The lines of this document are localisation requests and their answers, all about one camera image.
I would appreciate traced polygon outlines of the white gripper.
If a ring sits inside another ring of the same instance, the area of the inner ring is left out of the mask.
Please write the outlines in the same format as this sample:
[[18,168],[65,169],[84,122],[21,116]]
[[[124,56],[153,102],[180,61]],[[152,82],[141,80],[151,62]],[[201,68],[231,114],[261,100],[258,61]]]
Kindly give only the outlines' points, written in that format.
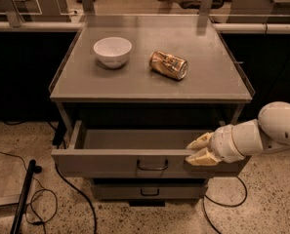
[[[217,129],[213,134],[205,133],[192,141],[186,148],[201,150],[186,157],[186,161],[193,166],[217,166],[221,160],[226,163],[243,160],[244,156],[237,150],[233,142],[232,129],[233,125],[226,125]],[[209,142],[212,152],[206,147]]]

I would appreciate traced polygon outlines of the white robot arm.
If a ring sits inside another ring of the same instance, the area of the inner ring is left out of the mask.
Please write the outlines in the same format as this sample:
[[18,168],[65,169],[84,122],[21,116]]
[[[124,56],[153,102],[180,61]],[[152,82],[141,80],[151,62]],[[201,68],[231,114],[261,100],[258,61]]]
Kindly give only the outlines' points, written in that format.
[[193,166],[217,166],[234,163],[248,156],[271,154],[290,149],[290,103],[275,101],[265,105],[258,118],[237,125],[225,125],[206,133],[187,149]]

